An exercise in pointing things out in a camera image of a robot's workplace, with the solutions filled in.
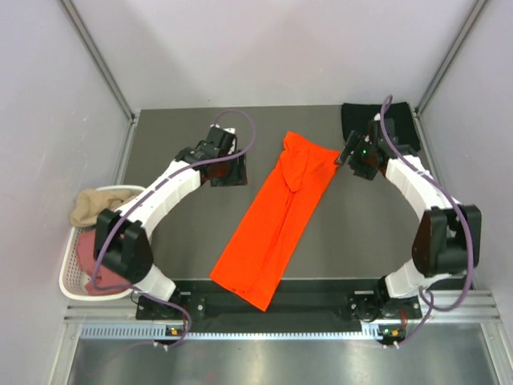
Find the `orange t shirt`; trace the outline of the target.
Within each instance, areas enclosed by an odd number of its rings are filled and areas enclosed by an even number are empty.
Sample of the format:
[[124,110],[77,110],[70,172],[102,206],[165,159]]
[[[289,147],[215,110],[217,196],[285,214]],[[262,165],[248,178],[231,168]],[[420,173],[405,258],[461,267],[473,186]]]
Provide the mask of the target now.
[[334,178],[336,151],[288,132],[270,172],[210,278],[258,310],[268,309],[315,208]]

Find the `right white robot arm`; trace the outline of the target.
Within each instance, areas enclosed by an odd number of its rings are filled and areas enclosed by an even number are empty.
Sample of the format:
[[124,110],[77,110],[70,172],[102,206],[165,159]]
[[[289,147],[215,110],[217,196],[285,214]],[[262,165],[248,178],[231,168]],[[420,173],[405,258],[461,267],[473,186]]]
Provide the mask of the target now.
[[383,317],[396,315],[410,298],[455,275],[472,275],[479,263],[482,214],[443,189],[424,167],[416,151],[400,144],[394,121],[376,115],[365,132],[352,131],[336,160],[355,176],[373,180],[382,174],[395,186],[418,218],[410,259],[380,281],[374,308]]

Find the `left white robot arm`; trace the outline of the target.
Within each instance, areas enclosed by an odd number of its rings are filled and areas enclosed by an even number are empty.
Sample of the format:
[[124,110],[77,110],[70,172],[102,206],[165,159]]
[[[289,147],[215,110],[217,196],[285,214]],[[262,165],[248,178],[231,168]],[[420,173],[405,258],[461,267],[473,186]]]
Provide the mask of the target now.
[[156,266],[150,238],[181,200],[207,182],[212,187],[248,183],[245,153],[237,148],[234,128],[212,125],[205,140],[181,150],[136,198],[97,216],[93,287],[136,289],[155,298],[153,306],[163,317],[175,317],[182,300],[174,281]]

